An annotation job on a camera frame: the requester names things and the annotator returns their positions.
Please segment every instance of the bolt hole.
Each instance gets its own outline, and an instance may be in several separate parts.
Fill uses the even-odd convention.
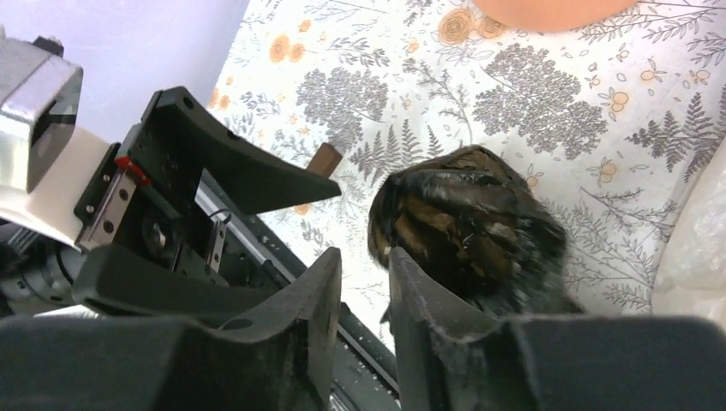
[[[114,225],[111,221],[109,221],[109,220],[104,221],[104,231],[105,232],[111,234],[111,233],[113,233],[115,228],[116,227],[114,227]]]

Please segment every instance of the white plastic bag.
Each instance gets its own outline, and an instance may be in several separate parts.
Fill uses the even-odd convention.
[[[726,329],[726,145],[699,178],[661,258],[654,314],[705,317]]]

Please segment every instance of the floral fabric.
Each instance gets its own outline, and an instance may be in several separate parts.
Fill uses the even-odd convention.
[[[566,279],[596,313],[647,313],[660,254],[726,135],[726,3],[640,2],[606,21],[527,33],[461,0],[255,0],[211,112],[305,167],[344,159],[340,198],[262,216],[307,264],[343,256],[343,300],[378,321],[388,278],[367,212],[393,171],[484,145],[571,235]]]

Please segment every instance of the black cable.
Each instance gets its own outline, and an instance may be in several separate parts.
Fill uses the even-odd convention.
[[[212,214],[209,215],[209,218],[212,218],[212,217],[216,216],[217,214],[222,214],[223,212],[227,213],[227,217],[225,217],[224,220],[222,220],[222,223],[229,224],[229,222],[232,221],[232,211],[230,211],[226,208],[220,208],[219,210],[213,212]]]

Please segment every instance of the orange flower print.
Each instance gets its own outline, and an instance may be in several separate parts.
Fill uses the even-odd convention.
[[[310,30],[311,25],[311,21],[303,20],[302,23],[300,23],[300,25],[298,26],[298,30],[300,30],[300,33],[306,33],[308,30]]]
[[[625,108],[625,104],[627,104],[629,100],[630,97],[625,92],[616,92],[613,94],[613,104],[610,106],[610,109],[615,113],[619,113]]]
[[[625,107],[630,103],[630,96],[626,92],[616,92],[613,87],[610,87],[608,92],[599,93],[598,96],[607,100],[602,105],[610,107],[608,117],[613,122],[617,121],[617,115],[625,110]]]
[[[600,161],[600,165],[589,167],[587,171],[590,171],[590,175],[598,178],[598,187],[602,187],[603,184],[608,184],[613,181],[613,177],[617,173],[617,166],[611,159],[603,157]]]
[[[419,49],[419,41],[416,38],[408,39],[408,46],[406,47],[406,52],[413,53],[416,52]]]
[[[640,73],[640,79],[643,81],[657,81],[659,83],[663,82],[663,78],[661,77],[661,74],[667,74],[663,70],[658,70],[658,66],[656,66],[656,62],[652,59],[648,59],[648,64],[651,66],[651,69],[649,70],[643,70]]]
[[[299,216],[304,216],[310,211],[311,205],[308,204],[300,204],[293,207],[293,210],[295,210],[295,214]]]
[[[711,78],[711,72],[706,70],[699,70],[694,72],[693,70],[689,71],[689,74],[693,78],[694,84],[703,84],[704,86],[708,86],[708,79]]]
[[[211,91],[211,98],[209,99],[209,103],[207,103],[206,108],[210,110],[219,109],[219,110],[227,110],[229,108],[229,103],[231,103],[231,99],[227,94],[220,96],[219,88],[214,87],[214,89]]]
[[[403,106],[404,110],[408,110],[411,107],[411,104],[413,104],[413,100],[406,94],[405,96],[400,96],[401,99],[401,105]]]
[[[273,63],[279,63],[285,59],[290,50],[290,38],[285,34],[280,34],[274,40],[270,46],[270,61]]]
[[[222,98],[219,99],[219,108],[222,110],[227,110],[229,107],[229,96],[227,94],[223,95]]]
[[[302,60],[302,56],[305,54],[305,46],[298,43],[290,49],[288,52],[288,58],[291,62],[297,63]]]
[[[219,89],[214,87],[214,89],[211,91],[211,98],[209,99],[209,103],[206,104],[206,108],[213,109],[217,106],[218,102],[219,102]]]
[[[474,29],[474,14],[466,7],[451,10],[438,23],[438,39],[446,45],[460,45]]]
[[[476,20],[474,23],[476,33],[485,39],[496,39],[504,34],[507,27],[489,16]]]
[[[544,176],[545,173],[542,171],[534,172],[534,164],[529,164],[529,168],[527,169],[527,178],[525,179],[525,182],[527,183],[527,187],[529,188],[535,188],[539,184],[539,178],[541,176]]]
[[[626,47],[626,44],[623,43],[620,46],[620,49],[617,51],[617,54],[615,55],[615,59],[620,63],[625,61],[625,59],[628,58],[628,56],[630,56],[630,51],[625,50],[625,47]]]
[[[592,89],[593,87],[597,87],[600,85],[601,81],[598,78],[598,75],[595,74],[592,78],[585,77],[585,81],[587,81],[587,85]]]

